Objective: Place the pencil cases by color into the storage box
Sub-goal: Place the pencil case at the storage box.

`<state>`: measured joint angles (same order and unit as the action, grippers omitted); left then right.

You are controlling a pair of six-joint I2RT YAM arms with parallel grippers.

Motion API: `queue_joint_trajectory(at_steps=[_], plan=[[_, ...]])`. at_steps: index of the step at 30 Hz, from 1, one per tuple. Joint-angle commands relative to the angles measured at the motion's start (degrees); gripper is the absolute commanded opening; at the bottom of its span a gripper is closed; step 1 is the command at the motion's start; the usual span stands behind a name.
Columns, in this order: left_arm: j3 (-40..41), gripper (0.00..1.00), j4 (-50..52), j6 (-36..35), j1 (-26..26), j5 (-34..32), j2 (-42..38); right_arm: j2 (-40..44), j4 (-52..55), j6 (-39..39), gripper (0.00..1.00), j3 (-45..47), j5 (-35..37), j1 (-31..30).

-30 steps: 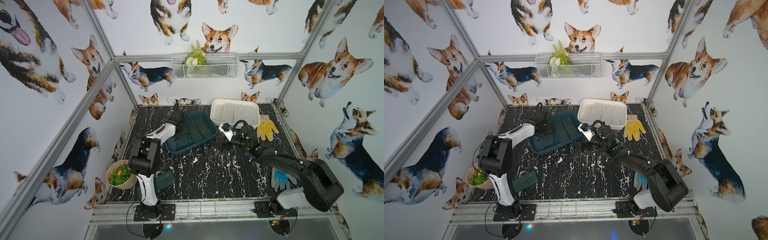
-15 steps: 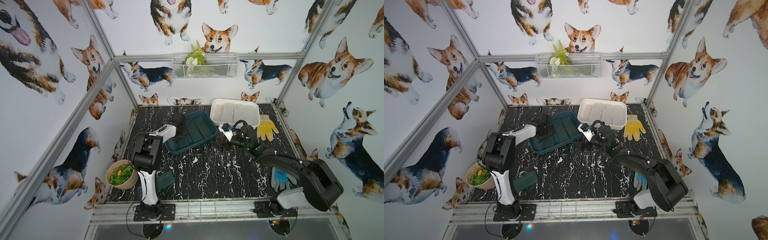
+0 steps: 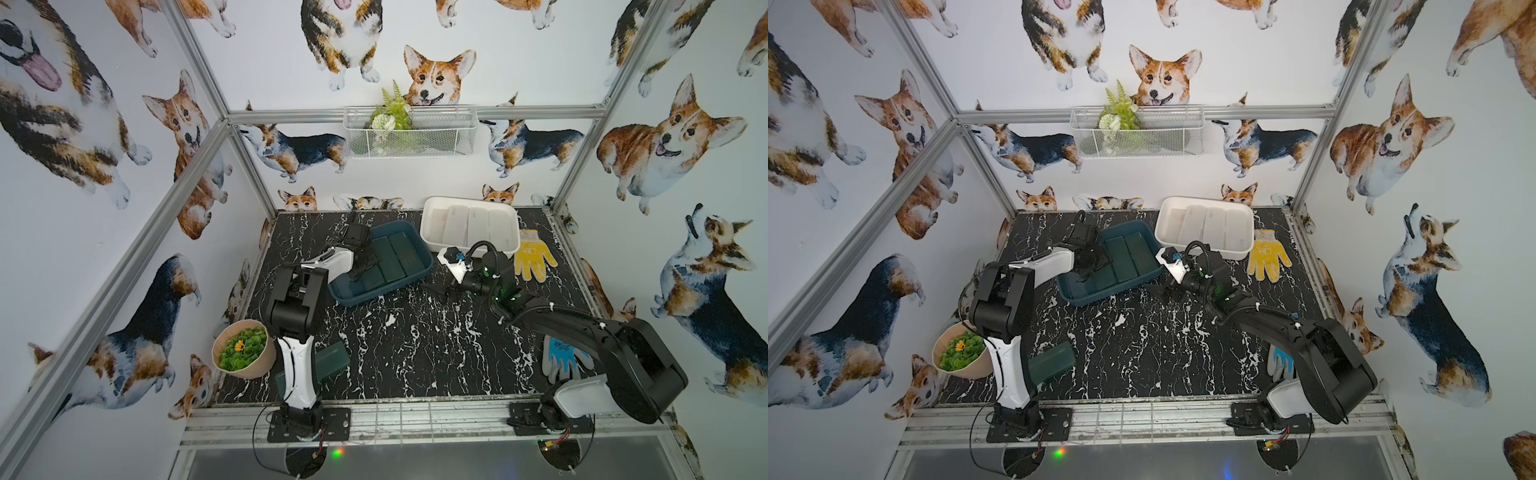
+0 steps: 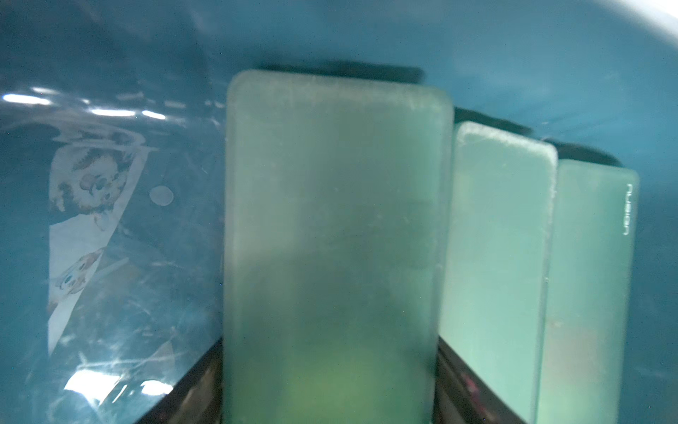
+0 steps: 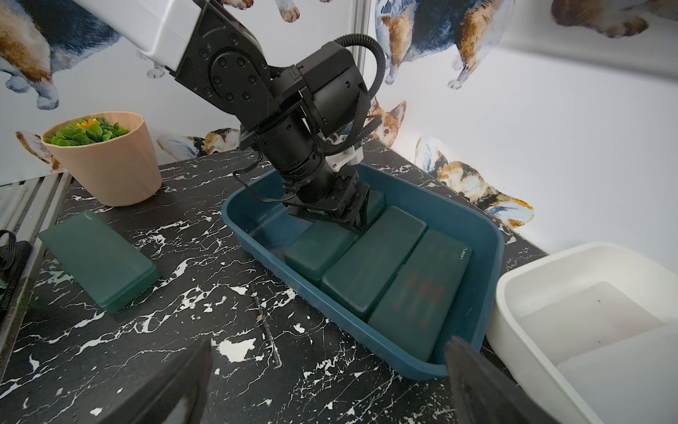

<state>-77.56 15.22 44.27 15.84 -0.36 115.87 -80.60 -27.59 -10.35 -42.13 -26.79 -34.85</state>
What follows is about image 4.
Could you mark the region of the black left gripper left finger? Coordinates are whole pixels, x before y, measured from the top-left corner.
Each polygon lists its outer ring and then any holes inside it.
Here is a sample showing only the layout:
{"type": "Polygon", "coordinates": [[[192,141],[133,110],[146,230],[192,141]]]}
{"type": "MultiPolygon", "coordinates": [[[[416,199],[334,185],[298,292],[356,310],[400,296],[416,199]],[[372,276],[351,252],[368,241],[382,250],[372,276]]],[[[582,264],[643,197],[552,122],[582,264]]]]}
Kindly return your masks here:
{"type": "Polygon", "coordinates": [[[138,424],[211,424],[222,422],[222,339],[219,338],[173,390],[145,413],[138,424]]]}

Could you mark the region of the teal plastic storage box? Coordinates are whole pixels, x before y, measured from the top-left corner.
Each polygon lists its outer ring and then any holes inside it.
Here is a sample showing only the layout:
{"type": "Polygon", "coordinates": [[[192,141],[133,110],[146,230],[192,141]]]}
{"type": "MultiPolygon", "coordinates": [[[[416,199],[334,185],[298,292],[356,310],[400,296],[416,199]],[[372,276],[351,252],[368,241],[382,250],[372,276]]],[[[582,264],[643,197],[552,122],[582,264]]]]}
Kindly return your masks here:
{"type": "MultiPolygon", "coordinates": [[[[616,423],[677,420],[677,4],[4,1],[1,420],[137,423],[222,339],[243,71],[438,88],[455,127],[635,171],[616,423]]],[[[547,278],[551,238],[547,256],[547,278]]],[[[441,304],[438,339],[441,338],[441,304]]],[[[547,311],[547,287],[544,333],[547,311]]]]}

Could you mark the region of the dark green pencil case front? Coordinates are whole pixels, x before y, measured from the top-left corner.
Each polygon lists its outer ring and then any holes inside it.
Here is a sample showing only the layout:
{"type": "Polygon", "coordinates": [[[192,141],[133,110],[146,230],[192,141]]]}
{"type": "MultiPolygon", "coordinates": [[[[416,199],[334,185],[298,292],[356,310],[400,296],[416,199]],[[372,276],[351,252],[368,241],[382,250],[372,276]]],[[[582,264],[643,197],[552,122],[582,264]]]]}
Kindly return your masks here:
{"type": "Polygon", "coordinates": [[[423,85],[231,81],[225,422],[430,422],[453,112],[423,85]]]}

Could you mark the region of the dark green pencil case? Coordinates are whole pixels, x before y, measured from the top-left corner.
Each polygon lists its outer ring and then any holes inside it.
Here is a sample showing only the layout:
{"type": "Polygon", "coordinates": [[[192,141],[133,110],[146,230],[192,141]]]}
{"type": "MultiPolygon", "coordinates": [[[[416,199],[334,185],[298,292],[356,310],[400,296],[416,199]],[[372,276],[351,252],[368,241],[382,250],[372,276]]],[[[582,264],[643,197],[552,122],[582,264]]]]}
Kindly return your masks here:
{"type": "Polygon", "coordinates": [[[538,399],[558,155],[494,127],[455,127],[441,338],[525,422],[538,399]]]}
{"type": "Polygon", "coordinates": [[[630,169],[559,162],[539,423],[618,421],[638,189],[630,169]]]}
{"type": "Polygon", "coordinates": [[[423,85],[231,81],[225,422],[430,422],[453,112],[423,85]]]}

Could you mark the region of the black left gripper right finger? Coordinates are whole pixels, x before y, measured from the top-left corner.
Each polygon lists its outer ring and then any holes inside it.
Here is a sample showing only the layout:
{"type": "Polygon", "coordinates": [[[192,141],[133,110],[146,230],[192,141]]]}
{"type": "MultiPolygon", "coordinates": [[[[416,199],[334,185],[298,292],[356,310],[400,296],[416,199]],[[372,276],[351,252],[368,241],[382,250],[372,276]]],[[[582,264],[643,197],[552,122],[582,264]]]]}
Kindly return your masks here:
{"type": "Polygon", "coordinates": [[[433,424],[524,424],[447,344],[438,339],[433,424]]]}

